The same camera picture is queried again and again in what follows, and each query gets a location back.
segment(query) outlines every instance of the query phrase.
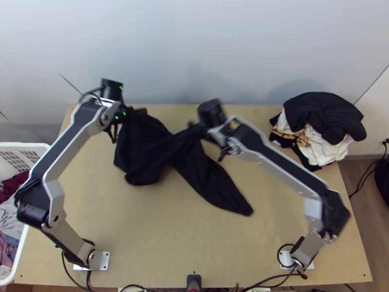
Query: wooden table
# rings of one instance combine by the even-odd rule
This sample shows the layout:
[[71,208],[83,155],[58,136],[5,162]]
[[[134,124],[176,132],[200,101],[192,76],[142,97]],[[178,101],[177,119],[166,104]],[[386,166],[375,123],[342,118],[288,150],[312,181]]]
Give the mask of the wooden table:
[[[195,105],[149,105],[150,115],[170,131],[196,121]],[[74,107],[67,111],[62,130]],[[225,106],[266,134],[280,106]],[[218,147],[203,142],[213,159]],[[160,182],[131,186],[113,165],[115,145],[106,133],[92,137],[60,177],[66,193],[67,220],[80,236],[111,252],[107,271],[94,271],[95,287],[139,284],[149,288],[185,287],[186,275],[201,274],[204,287],[249,286],[284,274],[276,259],[284,243],[307,234],[303,199],[254,163],[227,157],[222,166],[254,209],[250,217],[218,209],[202,199],[171,167]],[[298,161],[290,149],[283,152]],[[351,210],[337,163],[315,172],[339,191]],[[338,240],[324,246],[307,280],[291,277],[286,285],[321,285],[371,281],[359,231],[351,217]],[[85,283],[85,272],[73,272]],[[15,282],[72,285],[62,267],[61,251],[30,228]]]

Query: electrical outlet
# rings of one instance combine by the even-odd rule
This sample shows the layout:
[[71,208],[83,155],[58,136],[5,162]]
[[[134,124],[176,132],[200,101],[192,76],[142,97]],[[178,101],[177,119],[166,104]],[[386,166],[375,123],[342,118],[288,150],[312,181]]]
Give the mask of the electrical outlet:
[[382,142],[386,142],[386,139],[389,139],[389,136],[386,136],[384,139],[377,142],[377,144],[382,144]]

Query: pile of clothes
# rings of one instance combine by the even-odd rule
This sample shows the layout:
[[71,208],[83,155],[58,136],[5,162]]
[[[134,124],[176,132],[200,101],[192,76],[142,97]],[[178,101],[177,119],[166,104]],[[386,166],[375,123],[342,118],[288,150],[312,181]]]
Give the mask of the pile of clothes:
[[270,119],[269,140],[292,148],[310,171],[342,160],[352,141],[362,141],[366,131],[363,114],[350,102],[328,92],[307,92],[283,104]]
[[28,171],[0,181],[0,279],[11,272],[24,224],[16,219],[14,193],[28,179]]

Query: black jacket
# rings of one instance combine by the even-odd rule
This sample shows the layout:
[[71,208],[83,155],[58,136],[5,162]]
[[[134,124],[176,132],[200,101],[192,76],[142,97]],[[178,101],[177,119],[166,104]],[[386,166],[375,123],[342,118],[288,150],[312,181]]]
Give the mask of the black jacket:
[[114,164],[133,185],[156,183],[170,164],[212,205],[245,216],[252,208],[224,168],[208,157],[194,128],[172,134],[145,109],[129,109],[115,150]]
[[355,141],[366,138],[363,114],[350,102],[328,92],[307,92],[283,104],[288,124],[297,132],[310,124],[321,137],[336,145],[350,134]]

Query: white laundry basket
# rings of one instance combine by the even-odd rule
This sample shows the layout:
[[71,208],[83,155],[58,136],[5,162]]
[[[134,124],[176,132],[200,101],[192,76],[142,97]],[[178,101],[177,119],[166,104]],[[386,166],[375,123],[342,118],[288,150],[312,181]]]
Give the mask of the white laundry basket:
[[[42,143],[0,143],[0,181],[9,179],[18,173],[30,170],[49,147],[49,145]],[[16,213],[17,208],[14,206],[13,196],[3,204],[12,205],[15,208]],[[20,225],[24,225],[24,227],[21,232],[14,264],[9,275],[4,279],[0,279],[0,286],[5,286],[11,283],[15,278],[20,255],[28,232],[28,225],[25,225],[22,222],[20,222]]]

